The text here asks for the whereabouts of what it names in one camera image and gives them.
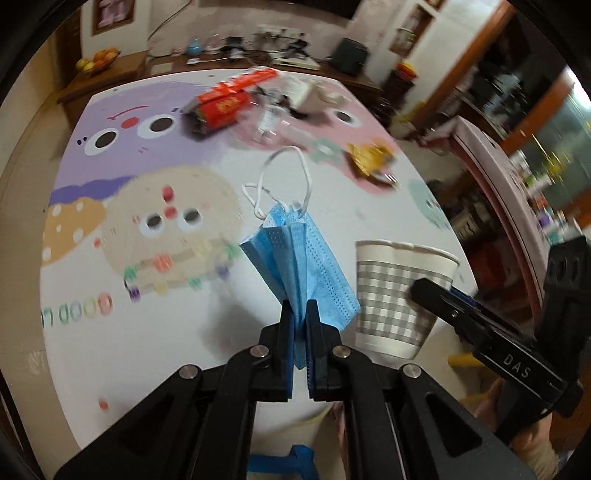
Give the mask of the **person's right hand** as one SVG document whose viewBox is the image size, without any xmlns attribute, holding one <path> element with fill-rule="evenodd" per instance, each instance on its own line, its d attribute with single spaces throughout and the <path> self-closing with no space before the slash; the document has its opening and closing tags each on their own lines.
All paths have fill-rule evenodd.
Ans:
<svg viewBox="0 0 591 480">
<path fill-rule="evenodd" d="M 498 378 L 478 406 L 475 417 L 491 431 L 498 426 L 497 403 L 504 381 Z M 529 466 L 537 479 L 553 479 L 559 472 L 559 456 L 550 441 L 553 415 L 550 414 L 515 437 L 511 444 L 514 453 Z"/>
</svg>

